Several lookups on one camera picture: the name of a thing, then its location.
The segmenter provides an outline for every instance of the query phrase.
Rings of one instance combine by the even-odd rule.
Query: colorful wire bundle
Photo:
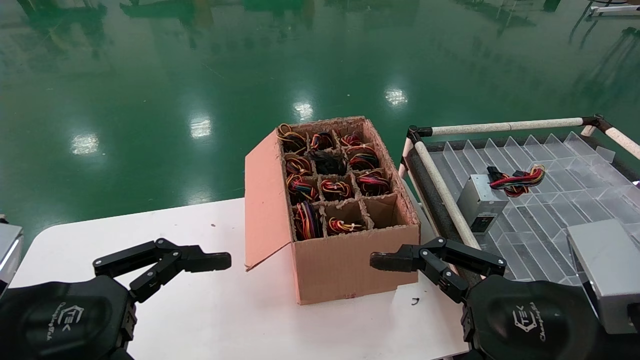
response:
[[[304,154],[307,149],[307,139],[291,131],[291,126],[287,124],[280,124],[280,126],[278,126],[278,138],[282,140],[282,147],[286,152]]]
[[[305,183],[302,177],[297,174],[291,174],[287,178],[287,189],[289,193],[300,201],[309,200],[311,202],[320,200],[320,195],[316,188],[311,184]]]
[[[355,131],[351,134],[347,134],[341,137],[340,143],[343,146],[359,146],[363,144],[362,140],[358,136],[358,133]]]
[[[364,226],[358,224],[345,224],[344,221],[336,218],[330,218],[327,224],[327,230],[330,234],[346,234],[364,230]]]
[[[298,233],[298,240],[308,240],[322,237],[322,228],[313,207],[306,201],[296,205],[294,225]]]
[[[386,195],[391,191],[389,180],[383,177],[380,170],[369,171],[356,177],[356,184],[365,196]]]
[[[329,147],[333,147],[333,139],[331,139],[330,133],[314,134],[311,138],[311,149],[325,150]]]
[[[311,176],[311,163],[305,158],[291,157],[285,160],[287,175]]]
[[[508,197],[518,197],[529,192],[529,188],[537,186],[545,178],[545,167],[533,165],[529,172],[516,171],[513,176],[503,174],[495,167],[488,167],[492,182],[489,187],[504,190]]]
[[[328,201],[344,200],[353,197],[351,185],[344,181],[323,180],[320,189]]]
[[[363,152],[359,152],[349,159],[349,166],[351,166],[353,170],[373,170],[380,167],[378,155],[376,155],[376,152],[372,148],[366,145],[359,145],[350,147],[347,153],[354,150],[362,150]]]

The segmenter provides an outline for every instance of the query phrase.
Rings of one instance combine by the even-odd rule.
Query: bundled wire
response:
[[[354,233],[356,231],[362,231],[364,230],[364,226],[359,224],[354,224],[354,223],[346,224],[342,220],[338,220],[336,218],[330,218],[329,223],[327,224],[327,230],[329,234],[332,234],[332,235],[347,234],[347,233]]]
[[[302,180],[297,174],[291,174],[287,178],[287,189],[289,193],[298,200],[298,202],[309,200],[310,202],[320,200],[320,194],[311,184]]]
[[[331,139],[330,133],[314,134],[311,138],[311,149],[313,150],[325,150],[330,147],[333,147],[333,139]]]
[[[310,151],[309,157],[315,161],[318,174],[344,175],[347,172],[346,161],[340,154],[332,155],[326,151]]]
[[[291,126],[287,124],[278,126],[278,138],[282,140],[282,147],[286,152],[302,155],[307,149],[307,139],[292,131]]]
[[[361,152],[355,154],[349,159],[349,166],[353,170],[373,170],[380,167],[378,155],[372,148],[366,145],[354,146],[347,150],[347,154],[355,150],[359,150]]]
[[[320,189],[328,201],[344,200],[353,197],[351,185],[344,181],[323,180]]]
[[[362,140],[360,139],[356,131],[341,137],[340,143],[343,146],[359,146],[363,144]]]
[[[391,192],[389,180],[384,178],[380,170],[369,171],[356,177],[356,184],[365,196],[386,195]]]
[[[296,205],[293,220],[300,241],[322,237],[322,227],[316,211],[307,201]]]
[[[311,163],[305,158],[291,157],[285,160],[287,175],[311,176]]]
[[[537,186],[545,178],[545,167],[533,165],[529,172],[516,171],[513,176],[503,174],[496,167],[487,167],[491,183],[489,187],[496,190],[504,190],[508,197],[518,197],[529,193],[529,188]]]

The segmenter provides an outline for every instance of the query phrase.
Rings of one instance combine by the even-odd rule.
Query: white table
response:
[[[429,360],[467,351],[461,306],[423,275],[397,291],[297,305],[290,251],[244,271],[243,223],[244,199],[234,199],[57,225],[35,238],[11,287],[87,281],[94,259],[164,237],[227,251],[233,266],[181,273],[138,304],[136,360]],[[118,280],[128,287],[142,271]]]

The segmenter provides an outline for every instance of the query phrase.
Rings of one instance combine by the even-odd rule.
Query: green epoxy floor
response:
[[[587,1],[122,1],[0,3],[0,213],[28,240],[242,197],[281,122],[366,115],[396,161],[410,124],[600,112],[640,134],[640,16]]]

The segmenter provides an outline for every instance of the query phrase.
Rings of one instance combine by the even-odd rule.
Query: transparent plastic divider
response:
[[[546,232],[543,230],[542,226],[535,221],[533,215],[529,212],[527,208],[520,209],[524,218],[531,226],[533,233],[538,237],[544,248],[547,250],[551,258],[558,265],[558,267],[563,271],[565,275],[573,275],[575,272],[573,268],[567,261],[564,256],[560,253],[555,244],[553,244],[552,239],[555,237],[549,237]]]
[[[573,152],[564,146],[564,144],[553,134],[549,134],[544,147],[551,152],[556,159],[572,158],[575,156]]]
[[[588,192],[571,193],[572,199],[565,198],[574,203],[589,218],[591,222],[608,220],[612,216],[607,212]]]
[[[549,176],[551,178],[551,180],[553,180],[553,183],[555,183],[558,188],[560,190],[562,190],[563,192],[572,192],[572,191],[576,191],[576,190],[582,190],[583,187],[580,183],[578,183],[565,169],[564,166],[561,164],[560,161],[556,160],[556,161],[538,161],[537,164],[543,165],[545,167],[545,171],[547,172],[546,176]],[[542,183],[540,183],[537,187],[540,189],[540,191],[542,192],[543,189],[540,188],[540,186],[542,186]]]
[[[516,231],[516,229],[509,223],[509,220],[507,220],[507,216],[504,214],[504,211],[498,216],[498,219],[495,221],[495,225],[489,230],[489,232],[491,232],[494,227],[500,229],[500,231],[504,233],[514,233]]]
[[[429,154],[431,155],[431,159],[433,159],[433,163],[436,165],[436,168],[440,171],[442,179],[447,184],[447,188],[451,192],[451,196],[455,201],[458,201],[458,197],[462,191],[462,186],[460,186],[456,176],[453,174],[453,171],[451,170],[451,167],[449,167],[444,155],[439,151],[430,152]]]
[[[500,151],[502,156],[504,156],[504,158],[507,159],[509,164],[511,164],[511,167],[520,168],[518,164],[516,164],[516,162],[513,160],[513,158],[509,155],[509,153],[507,153],[507,150],[505,150],[504,147],[498,147],[498,150]]]
[[[464,155],[464,153],[462,152],[462,150],[453,150],[453,152],[456,154],[456,156],[458,157],[458,160],[460,160],[460,163],[462,164],[462,167],[465,169],[465,171],[467,172],[467,174],[477,174],[476,170],[474,169],[474,167],[471,165],[471,163],[469,162],[469,160],[467,160],[467,157]]]
[[[533,232],[530,233],[504,233],[507,241],[512,245],[538,242],[538,238]]]
[[[623,196],[628,188],[609,188],[599,198],[598,202],[623,224],[640,222],[638,209],[627,203]]]
[[[525,167],[529,166],[529,164],[531,164],[531,161],[533,161],[533,159],[529,155],[527,155],[527,153],[524,152],[524,150],[522,150],[522,148],[520,147],[520,145],[518,145],[516,140],[514,140],[512,137],[509,136],[509,138],[507,139],[507,142],[504,144],[504,150],[507,152],[507,154],[509,154],[511,159],[513,159],[513,162],[516,163],[516,165],[520,168],[520,170],[523,170],[523,171],[528,170],[528,168],[525,169]]]
[[[495,246],[495,240],[491,234],[477,235],[476,240],[478,241],[478,245],[480,245],[481,250],[487,251],[496,256],[502,256],[500,250]]]
[[[503,216],[502,215],[498,215],[498,219],[496,219],[496,221],[493,223],[493,225],[491,225],[491,227],[489,228],[489,234],[494,239],[499,239],[500,236],[502,236],[502,233],[505,231],[504,228],[502,226],[500,226],[500,224],[498,223],[498,221],[499,221],[499,219],[501,217],[503,217]]]
[[[465,184],[467,183],[467,180],[469,179],[469,174],[460,163],[460,160],[458,160],[458,157],[456,153],[453,151],[453,148],[451,147],[451,144],[449,142],[447,142],[444,145],[444,150],[442,151],[442,154],[444,155],[445,160],[449,164],[449,167],[451,168],[451,170],[453,171],[453,174],[458,180],[458,183],[462,188],[464,188]]]
[[[520,214],[518,208],[506,208],[504,217],[509,222],[515,232],[529,232],[531,228]]]
[[[587,189],[608,186],[607,183],[591,171],[591,166],[584,158],[575,158],[571,164],[569,164],[567,172]]]
[[[471,141],[467,140],[464,149],[462,149],[462,153],[476,170],[476,174],[487,174],[487,164],[480,157],[476,148],[471,144]]]
[[[547,213],[551,215],[560,229],[564,229],[566,227],[566,222],[560,217],[560,215],[558,215],[557,211],[551,206],[551,204],[542,204],[542,206],[547,210]]]
[[[622,227],[635,239],[640,239],[640,224],[623,224]]]
[[[540,145],[540,143],[536,140],[533,135],[529,135],[527,141],[524,143],[524,150],[531,155],[534,161],[548,161],[553,160],[556,157],[553,156],[550,152],[547,151],[544,146]]]
[[[548,204],[558,197],[560,193],[539,193],[534,195],[540,204]]]
[[[535,281],[548,280],[547,275],[545,275],[545,272],[542,271],[542,268],[540,268],[540,265],[526,245],[519,244],[512,246],[516,250],[516,253],[518,253],[518,255],[520,256],[520,259],[522,259],[522,263],[524,264],[524,266],[526,266],[527,270],[531,274],[531,277]]]
[[[480,158],[486,163],[487,166],[494,166],[493,161],[491,161],[491,158],[489,158],[489,155],[486,154],[484,149],[478,149],[477,151],[478,155],[480,155]]]
[[[533,255],[533,258],[536,260],[542,271],[547,276],[547,279],[551,282],[560,282],[562,281],[566,275],[560,267],[556,263],[556,261],[551,257],[547,248],[542,245],[538,239],[533,236],[536,241],[531,241],[526,243],[525,246]]]
[[[551,242],[554,243],[567,263],[571,265],[571,268],[575,270],[573,265],[573,258],[571,256],[571,250],[569,249],[569,241],[566,239],[566,230],[563,229],[561,232],[559,232],[553,238],[553,240],[551,240]]]
[[[624,198],[629,204],[640,209],[640,189],[632,186],[627,191],[625,191]]]
[[[582,158],[590,164],[590,169],[594,174],[612,186],[625,186],[631,184],[631,181],[629,181],[610,163],[604,161],[600,155],[583,156]]]
[[[559,282],[559,284],[568,286],[580,286],[582,285],[582,282],[580,282],[580,278],[578,277],[578,275],[574,275],[566,277],[564,280]]]
[[[564,220],[567,226],[586,224],[587,220],[578,213],[562,195],[557,196],[550,206]]]
[[[506,236],[502,235],[495,244],[500,250],[500,253],[502,253],[502,257],[507,261],[507,265],[509,265],[516,280],[533,279],[531,273],[529,273],[527,267],[524,265],[522,258],[513,248],[513,245],[510,244],[509,240],[507,240]]]
[[[602,146],[596,146],[596,153],[602,157],[602,159],[608,163],[613,162],[613,158],[616,157],[616,152],[605,149]]]
[[[573,131],[564,139],[564,144],[579,156],[596,154],[596,151]]]
[[[493,140],[488,139],[486,141],[484,151],[486,152],[487,156],[489,156],[493,164],[498,168],[498,171],[509,176],[511,176],[515,172],[515,169],[511,166],[509,161],[504,158],[502,153],[498,150],[498,147],[495,146]]]
[[[540,225],[542,230],[545,232],[545,234],[547,234],[549,238],[553,238],[560,231],[560,227],[558,226],[556,221],[551,217],[551,215],[549,215],[547,210],[535,197],[529,199],[525,208],[531,213],[531,215],[533,216],[533,220]],[[522,217],[527,220],[527,217],[522,211],[520,212],[520,214],[522,214]]]
[[[509,259],[500,251],[500,249],[497,246],[498,243],[498,239],[500,238],[500,236],[502,236],[502,234],[500,234],[497,238],[494,237],[493,235],[491,235],[491,232],[489,232],[489,234],[487,234],[486,236],[476,236],[477,240],[478,240],[478,244],[480,245],[480,249],[490,252],[491,254],[500,256],[502,258],[504,258],[507,261],[507,268],[504,269],[504,278],[505,279],[509,279],[509,280],[521,280],[518,279],[516,277],[516,275],[513,273],[513,270],[511,269],[511,263],[509,262]]]

